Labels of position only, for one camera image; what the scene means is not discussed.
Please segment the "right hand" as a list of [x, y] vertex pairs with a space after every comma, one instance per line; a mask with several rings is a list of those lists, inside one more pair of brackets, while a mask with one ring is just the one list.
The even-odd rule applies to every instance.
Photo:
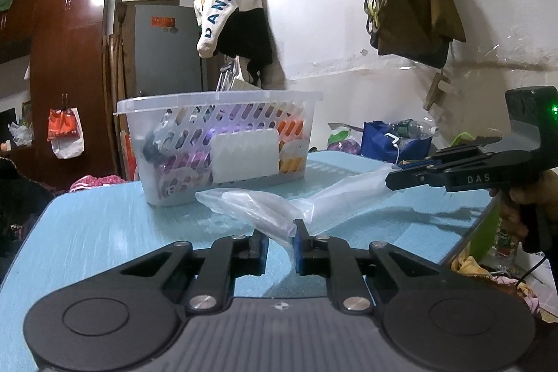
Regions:
[[537, 183], [510, 190], [490, 189], [506, 232], [528, 253], [557, 252], [557, 173], [545, 171]]

